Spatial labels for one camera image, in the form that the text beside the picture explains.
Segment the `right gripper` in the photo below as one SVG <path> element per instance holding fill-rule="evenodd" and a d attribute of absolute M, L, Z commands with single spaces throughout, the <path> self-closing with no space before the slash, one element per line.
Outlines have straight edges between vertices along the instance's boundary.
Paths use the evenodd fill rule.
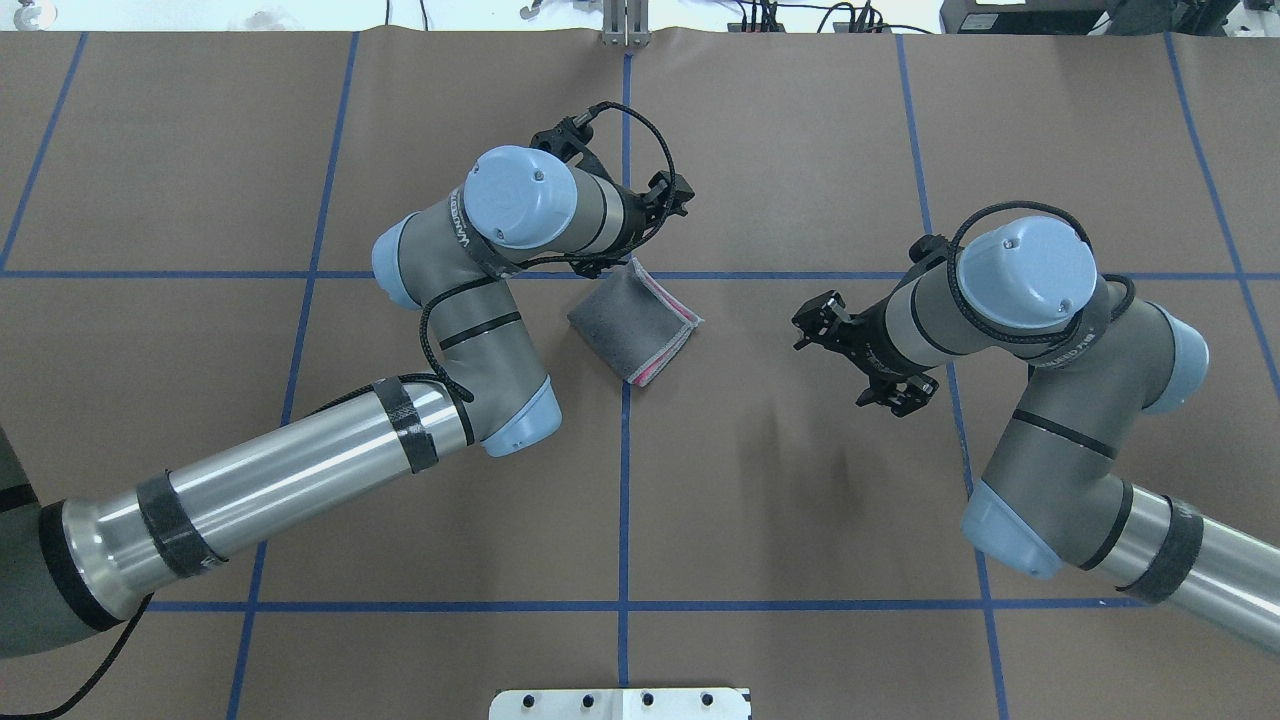
<path fill-rule="evenodd" d="M 850 313 L 842 295 L 832 290 L 804 302 L 790 322 L 799 332 L 795 350 L 817 345 L 865 374 L 867 388 L 855 400 L 858 407 L 879 405 L 901 418 L 927 406 L 940 383 L 927 374 L 927 366 L 893 346 L 886 314 L 884 300 Z"/>

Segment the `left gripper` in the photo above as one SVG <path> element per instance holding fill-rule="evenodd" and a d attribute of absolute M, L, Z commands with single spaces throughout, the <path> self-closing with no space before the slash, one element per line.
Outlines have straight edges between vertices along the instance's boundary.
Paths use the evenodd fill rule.
<path fill-rule="evenodd" d="M 596 183 L 603 197 L 602 228 L 575 252 L 575 274 L 588 279 L 625 264 L 632 252 L 657 234 L 666 219 L 686 217 L 686 205 L 695 197 L 687 179 L 671 170 L 657 172 L 645 193 L 600 177 Z"/>

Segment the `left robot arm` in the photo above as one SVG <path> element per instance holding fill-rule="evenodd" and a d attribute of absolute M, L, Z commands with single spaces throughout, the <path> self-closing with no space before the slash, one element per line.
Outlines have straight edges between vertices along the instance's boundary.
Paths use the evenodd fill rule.
<path fill-rule="evenodd" d="M 125 623 L 142 600 L 472 445 L 545 439 L 561 409 L 507 281 L 534 261 L 618 261 L 692 197 L 673 169 L 635 193 L 540 149 L 484 152 L 451 193 L 372 247 L 379 286 L 420 314 L 429 370 L 95 503 L 41 505 L 3 446 L 3 657 Z"/>

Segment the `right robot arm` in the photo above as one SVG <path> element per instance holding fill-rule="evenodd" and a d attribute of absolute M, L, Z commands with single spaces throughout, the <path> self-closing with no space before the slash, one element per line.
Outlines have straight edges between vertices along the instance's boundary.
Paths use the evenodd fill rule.
<path fill-rule="evenodd" d="M 1142 414 L 1179 409 L 1203 383 L 1203 336 L 1103 274 L 1079 222 L 1037 202 L 969 240 L 927 234 L 911 268 L 860 313 L 829 291 L 792 315 L 815 345 L 867 377 L 858 406 L 895 416 L 940 388 L 931 372 L 1000 348 L 1027 386 L 963 514 L 982 553 L 1037 579 L 1062 568 L 1108 577 L 1151 606 L 1170 603 L 1277 652 L 1277 548 L 1114 473 Z"/>

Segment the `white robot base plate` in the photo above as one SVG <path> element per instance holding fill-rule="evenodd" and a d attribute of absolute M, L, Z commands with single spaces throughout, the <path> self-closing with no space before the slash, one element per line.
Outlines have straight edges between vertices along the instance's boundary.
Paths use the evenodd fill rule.
<path fill-rule="evenodd" d="M 732 687 L 511 689 L 489 719 L 753 719 L 750 691 Z"/>

